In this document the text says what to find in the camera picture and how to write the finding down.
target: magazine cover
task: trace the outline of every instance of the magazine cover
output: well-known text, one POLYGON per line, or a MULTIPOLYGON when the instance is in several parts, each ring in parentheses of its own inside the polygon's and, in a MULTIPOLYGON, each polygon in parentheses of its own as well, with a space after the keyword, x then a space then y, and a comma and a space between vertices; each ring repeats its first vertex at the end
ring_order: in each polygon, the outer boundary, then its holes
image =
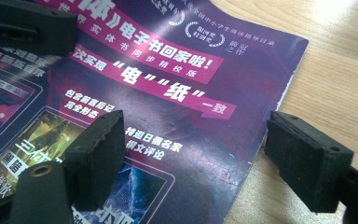
POLYGON ((223 223, 308 40, 208 0, 36 0, 77 15, 67 56, 0 47, 0 200, 124 111, 126 160, 75 223, 223 223))

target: wooden table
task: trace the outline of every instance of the wooden table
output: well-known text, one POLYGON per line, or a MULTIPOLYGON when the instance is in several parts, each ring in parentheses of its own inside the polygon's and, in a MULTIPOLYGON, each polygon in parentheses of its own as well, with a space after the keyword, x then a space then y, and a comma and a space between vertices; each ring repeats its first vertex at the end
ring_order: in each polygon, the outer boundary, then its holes
MULTIPOLYGON (((226 13, 307 38, 310 44, 281 111, 296 115, 355 152, 358 168, 358 1, 213 0, 226 13)), ((313 214, 262 151, 226 223, 341 223, 313 214)))

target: wooden surface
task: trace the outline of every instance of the wooden surface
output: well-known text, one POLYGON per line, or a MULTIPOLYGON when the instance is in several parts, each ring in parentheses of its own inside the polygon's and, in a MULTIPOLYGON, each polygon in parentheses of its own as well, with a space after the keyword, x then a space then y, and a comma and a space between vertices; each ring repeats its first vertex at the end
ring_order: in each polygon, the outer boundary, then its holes
MULTIPOLYGON (((358 168, 358 1, 213 2, 231 16, 310 41, 280 110, 353 150, 358 168)), ((341 204, 335 214, 312 214, 260 151, 225 223, 341 223, 344 210, 341 204)))

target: magazine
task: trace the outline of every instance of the magazine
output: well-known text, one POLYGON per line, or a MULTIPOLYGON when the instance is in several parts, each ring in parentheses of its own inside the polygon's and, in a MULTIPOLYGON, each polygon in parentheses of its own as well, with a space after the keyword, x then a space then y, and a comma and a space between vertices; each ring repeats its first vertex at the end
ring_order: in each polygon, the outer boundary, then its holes
POLYGON ((0 47, 0 200, 120 109, 126 160, 75 223, 223 223, 308 40, 207 0, 35 2, 75 13, 77 43, 63 57, 0 47))

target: purple magazine cover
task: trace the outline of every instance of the purple magazine cover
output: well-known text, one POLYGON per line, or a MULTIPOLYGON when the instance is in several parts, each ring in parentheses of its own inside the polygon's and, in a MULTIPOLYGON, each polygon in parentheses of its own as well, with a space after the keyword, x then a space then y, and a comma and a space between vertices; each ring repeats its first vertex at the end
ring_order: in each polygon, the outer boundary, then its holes
POLYGON ((0 47, 0 199, 121 109, 126 162, 103 209, 75 222, 223 223, 308 40, 207 0, 36 3, 77 14, 78 41, 66 57, 0 47))

